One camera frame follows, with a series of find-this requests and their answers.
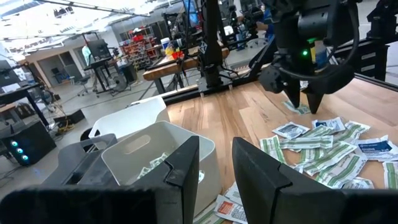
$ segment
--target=concrete floor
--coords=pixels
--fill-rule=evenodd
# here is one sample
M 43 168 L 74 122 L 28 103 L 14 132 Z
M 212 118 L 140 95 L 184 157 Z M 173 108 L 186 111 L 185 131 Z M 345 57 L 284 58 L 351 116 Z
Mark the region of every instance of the concrete floor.
M 366 15 L 369 14 L 375 5 L 375 1 L 365 1 L 359 5 L 359 11 L 361 13 L 360 31 L 362 38 L 366 36 L 366 32 L 370 29 L 370 26 L 366 20 Z M 394 48 L 395 47 L 393 46 L 390 49 L 389 56 L 391 56 L 392 59 L 389 59 L 389 65 L 398 63 L 398 60 L 395 60 L 395 57 L 398 57 L 396 56 L 398 54 L 394 54 L 395 50 L 392 50 Z M 261 46 L 254 46 L 252 49 L 247 48 L 240 52 L 232 51 L 227 58 L 227 63 L 231 65 L 243 60 L 249 60 L 260 49 Z M 188 72 L 188 77 L 189 83 L 194 84 L 196 83 L 196 79 L 199 77 L 199 72 L 192 70 Z M 388 80 L 398 85 L 398 75 L 389 76 Z M 171 81 L 171 76 L 163 77 L 162 81 L 164 85 L 167 86 Z M 79 97 L 77 96 L 77 93 L 81 89 L 82 87 L 80 86 L 62 85 L 56 87 L 54 91 L 60 94 L 62 97 L 60 104 L 63 106 L 63 109 L 66 113 L 72 113 L 78 109 L 81 109 L 85 114 L 86 119 L 80 121 L 75 125 L 75 128 L 72 131 L 64 135 L 63 138 L 59 139 L 56 142 L 57 148 L 47 154 L 41 161 L 30 167 L 23 167 L 16 170 L 9 179 L 0 180 L 0 198 L 3 198 L 3 196 L 12 190 L 27 187 L 32 184 L 41 184 L 56 168 L 58 164 L 57 155 L 59 149 L 62 149 L 71 143 L 78 142 L 82 132 L 92 127 L 99 118 L 124 109 L 127 105 L 134 101 L 148 98 L 157 94 L 153 82 L 145 81 L 137 85 L 132 85 L 131 91 L 124 91 L 117 96 L 111 96 L 108 93 L 104 93 L 97 98 L 96 94 L 90 93 L 88 95 Z M 55 116 L 62 116 L 62 114 L 60 112 L 55 114 L 45 112 L 45 116 L 48 120 L 51 120 Z M 12 170 L 17 166 L 18 164 L 14 164 L 11 161 L 7 161 L 4 157 L 0 157 L 0 177 L 2 177 L 7 171 Z

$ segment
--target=white plastic bin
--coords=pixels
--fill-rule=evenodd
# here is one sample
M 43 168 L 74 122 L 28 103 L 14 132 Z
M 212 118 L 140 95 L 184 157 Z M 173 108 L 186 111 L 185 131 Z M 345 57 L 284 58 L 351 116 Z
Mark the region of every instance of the white plastic bin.
M 115 134 L 118 140 L 158 121 L 170 121 L 163 98 L 153 97 L 131 103 L 121 111 L 109 114 L 97 120 L 89 133 L 89 138 L 105 134 Z
M 143 167 L 150 166 L 151 160 L 160 157 L 163 152 L 170 155 L 191 136 L 197 134 L 161 121 L 105 150 L 102 158 L 119 185 L 130 185 L 137 180 Z M 215 144 L 202 136 L 199 136 L 199 143 L 199 170 L 205 177 L 198 184 L 195 216 L 221 192 Z

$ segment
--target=wooden workbench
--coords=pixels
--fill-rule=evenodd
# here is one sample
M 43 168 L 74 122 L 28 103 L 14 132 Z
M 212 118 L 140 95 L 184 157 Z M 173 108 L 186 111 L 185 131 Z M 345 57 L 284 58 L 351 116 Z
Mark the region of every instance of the wooden workbench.
M 199 49 L 199 47 L 194 47 L 194 48 L 189 49 L 189 54 L 192 55 L 192 54 L 197 53 L 198 49 Z M 223 59 L 226 59 L 228 57 L 228 55 L 229 55 L 229 49 L 224 47 L 223 48 Z M 158 65 L 167 63 L 172 60 L 174 60 L 172 56 L 166 56 L 162 61 L 160 61 L 158 63 Z M 188 70 L 191 68 L 196 68 L 197 66 L 198 66 L 198 62 L 195 57 L 195 59 L 193 59 L 193 58 L 186 59 L 184 61 L 183 68 L 184 68 L 184 70 Z M 172 75 L 172 74 L 178 73 L 178 72 L 181 72 L 180 66 L 177 65 L 177 63 L 173 63 L 171 65 L 166 65 L 166 66 L 163 66 L 160 68 L 153 69 L 151 71 L 146 71 L 142 76 L 144 77 L 145 80 L 153 81 L 153 80 L 162 78 L 164 76 Z
M 298 115 L 283 104 L 283 94 L 266 92 L 258 82 L 202 98 L 195 98 L 168 107 L 170 121 L 212 139 L 216 144 L 223 193 L 234 182 L 231 144 L 240 136 L 260 147 L 259 140 L 274 136 L 272 130 L 293 121 L 311 128 L 315 119 L 337 116 L 344 123 L 352 120 L 372 128 L 361 139 L 379 138 L 386 134 L 398 144 L 398 93 L 354 79 L 333 95 L 324 97 L 318 113 Z M 302 95 L 302 103 L 308 105 Z M 289 164 L 298 163 L 300 154 L 283 150 Z M 380 162 L 368 161 L 361 177 L 371 179 L 376 188 L 384 188 L 383 168 Z

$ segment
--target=ceiling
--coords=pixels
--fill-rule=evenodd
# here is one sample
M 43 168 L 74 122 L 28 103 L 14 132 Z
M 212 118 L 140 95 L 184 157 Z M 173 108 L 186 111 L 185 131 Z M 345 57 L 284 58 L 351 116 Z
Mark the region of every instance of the ceiling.
M 148 14 L 168 0 L 149 2 L 148 0 L 78 0 L 79 3 L 90 4 L 110 9 L 134 11 Z M 55 35 L 72 35 L 92 30 L 104 29 L 109 23 L 131 17 L 127 14 L 97 11 L 73 7 L 72 12 L 55 16 L 54 10 L 65 9 L 66 6 L 42 3 L 31 0 L 0 0 L 0 39 L 7 39 L 3 44 L 13 52 L 25 52 L 38 46 L 58 43 L 68 37 Z

